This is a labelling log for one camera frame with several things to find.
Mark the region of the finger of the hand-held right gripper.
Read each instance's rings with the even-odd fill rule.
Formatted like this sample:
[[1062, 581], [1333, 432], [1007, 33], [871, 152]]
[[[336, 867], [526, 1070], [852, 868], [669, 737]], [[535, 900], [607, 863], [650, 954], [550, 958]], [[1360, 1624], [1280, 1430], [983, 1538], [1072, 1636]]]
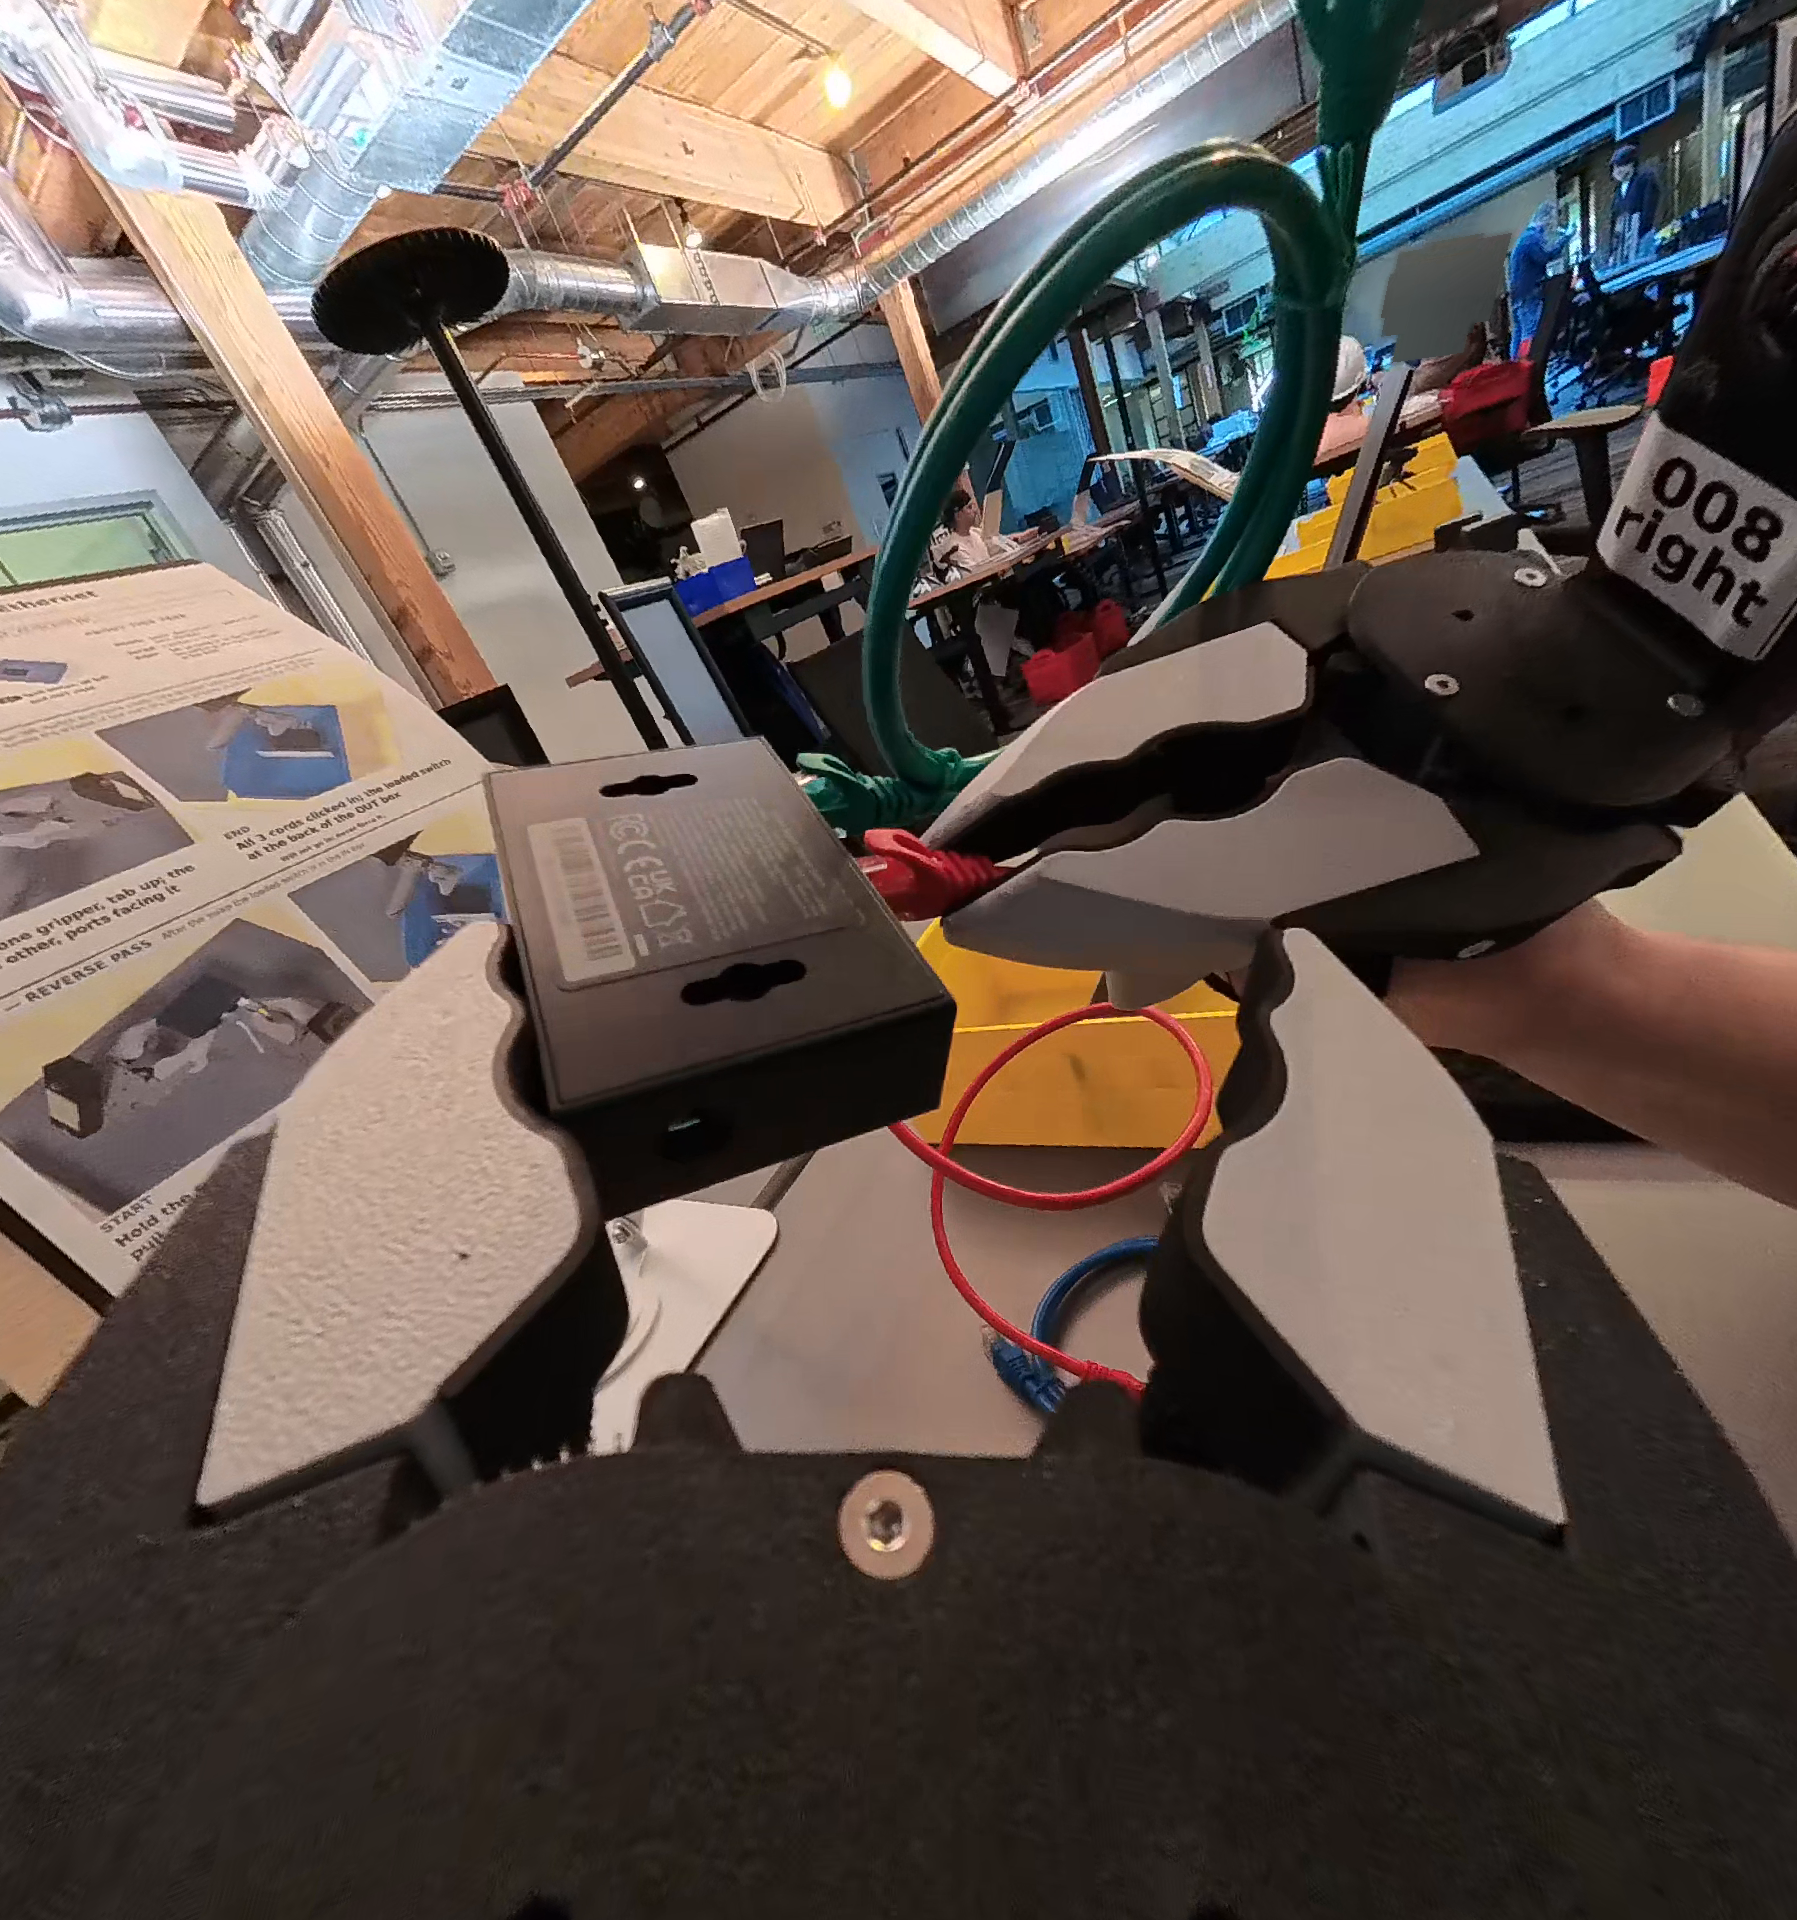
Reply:
[[1435, 793], [1333, 759], [1290, 772], [1245, 813], [1043, 851], [948, 913], [940, 933], [1011, 964], [1098, 975], [1114, 1006], [1143, 1010], [1247, 964], [1257, 936], [1294, 911], [1477, 851]]
[[1278, 727], [1310, 698], [1306, 650], [1271, 620], [1083, 686], [1004, 745], [922, 842], [1007, 860], [1161, 799], [1223, 732]]

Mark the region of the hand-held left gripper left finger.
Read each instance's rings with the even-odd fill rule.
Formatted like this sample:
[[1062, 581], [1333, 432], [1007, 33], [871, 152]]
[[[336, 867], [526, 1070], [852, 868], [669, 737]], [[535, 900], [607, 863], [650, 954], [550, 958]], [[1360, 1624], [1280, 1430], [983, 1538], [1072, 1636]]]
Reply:
[[579, 1147], [520, 1090], [509, 948], [503, 924], [454, 935], [281, 1108], [207, 1513], [397, 1454], [451, 1496], [589, 1449], [628, 1300]]

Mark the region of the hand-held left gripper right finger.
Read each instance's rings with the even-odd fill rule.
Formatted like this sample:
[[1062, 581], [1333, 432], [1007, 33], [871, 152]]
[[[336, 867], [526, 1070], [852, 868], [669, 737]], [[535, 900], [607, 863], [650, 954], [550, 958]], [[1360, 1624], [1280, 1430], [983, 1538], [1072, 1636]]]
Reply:
[[1494, 1142], [1306, 930], [1247, 969], [1219, 1137], [1150, 1255], [1147, 1452], [1327, 1511], [1385, 1474], [1531, 1538], [1566, 1501]]

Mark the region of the black network switch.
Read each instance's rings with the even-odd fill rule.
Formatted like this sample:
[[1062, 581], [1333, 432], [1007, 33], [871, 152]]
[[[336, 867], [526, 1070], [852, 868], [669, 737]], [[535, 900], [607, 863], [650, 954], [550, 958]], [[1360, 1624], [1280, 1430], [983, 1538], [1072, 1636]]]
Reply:
[[628, 1216], [939, 1106], [955, 1003], [761, 741], [483, 780], [527, 1099]]

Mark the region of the person's right forearm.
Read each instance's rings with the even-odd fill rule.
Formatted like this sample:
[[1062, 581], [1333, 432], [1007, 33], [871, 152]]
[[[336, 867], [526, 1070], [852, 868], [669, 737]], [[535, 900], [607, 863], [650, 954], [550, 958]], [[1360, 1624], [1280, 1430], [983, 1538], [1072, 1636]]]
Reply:
[[1385, 996], [1423, 1042], [1797, 1209], [1797, 949], [1638, 929], [1585, 901], [1509, 949], [1394, 962]]

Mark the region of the red storage bin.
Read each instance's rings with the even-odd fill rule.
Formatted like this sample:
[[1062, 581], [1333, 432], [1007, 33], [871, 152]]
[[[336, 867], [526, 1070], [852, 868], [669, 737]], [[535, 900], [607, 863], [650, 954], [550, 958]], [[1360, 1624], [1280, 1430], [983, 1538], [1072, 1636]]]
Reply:
[[1127, 640], [1127, 613], [1116, 599], [1060, 613], [1049, 641], [1022, 665], [1026, 695], [1038, 711], [1060, 703], [1094, 682], [1104, 662]]

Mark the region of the yellow plastic bin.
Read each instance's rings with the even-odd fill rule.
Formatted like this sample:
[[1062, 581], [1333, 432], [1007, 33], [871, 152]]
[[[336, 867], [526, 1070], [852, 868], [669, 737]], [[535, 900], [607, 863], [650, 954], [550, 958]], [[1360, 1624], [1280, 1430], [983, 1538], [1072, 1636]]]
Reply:
[[[1094, 1002], [1094, 972], [1005, 962], [952, 944], [937, 922], [918, 949], [958, 1018], [939, 1110], [917, 1129], [937, 1142], [955, 1101], [1009, 1042]], [[1090, 1019], [1035, 1042], [980, 1090], [962, 1147], [1167, 1147], [1192, 1110], [1197, 1075], [1180, 1042], [1140, 1015]]]
[[[1326, 480], [1324, 505], [1299, 515], [1271, 559], [1266, 580], [1275, 581], [1326, 566], [1357, 463]], [[1362, 562], [1392, 562], [1431, 551], [1440, 528], [1487, 515], [1497, 501], [1473, 457], [1453, 448], [1445, 432], [1387, 447], [1385, 464], [1368, 505], [1362, 537], [1352, 555]]]

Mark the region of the printed instruction sheet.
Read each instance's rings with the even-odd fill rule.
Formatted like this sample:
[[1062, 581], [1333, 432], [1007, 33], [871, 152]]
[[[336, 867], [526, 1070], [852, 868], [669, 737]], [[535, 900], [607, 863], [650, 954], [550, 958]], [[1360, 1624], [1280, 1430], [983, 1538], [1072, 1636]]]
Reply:
[[228, 1142], [503, 917], [488, 771], [212, 565], [0, 589], [0, 1224], [123, 1295]]

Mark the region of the computer monitor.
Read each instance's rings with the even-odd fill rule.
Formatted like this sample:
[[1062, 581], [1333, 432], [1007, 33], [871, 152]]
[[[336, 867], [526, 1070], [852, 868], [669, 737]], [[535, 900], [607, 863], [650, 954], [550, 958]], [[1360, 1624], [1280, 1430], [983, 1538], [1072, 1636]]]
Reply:
[[681, 745], [731, 745], [753, 737], [671, 581], [604, 587], [600, 602]]

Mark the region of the black floor lamp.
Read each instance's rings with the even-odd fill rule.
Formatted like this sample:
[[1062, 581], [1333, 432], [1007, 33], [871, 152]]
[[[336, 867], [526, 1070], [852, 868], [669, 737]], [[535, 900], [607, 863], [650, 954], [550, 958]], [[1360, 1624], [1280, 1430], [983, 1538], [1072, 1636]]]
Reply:
[[509, 257], [495, 239], [431, 226], [375, 241], [333, 265], [315, 287], [311, 314], [320, 333], [350, 352], [400, 356], [416, 347], [429, 348], [619, 706], [641, 744], [662, 750], [665, 733], [619, 656], [616, 637], [454, 347], [454, 328], [487, 320], [506, 291]]

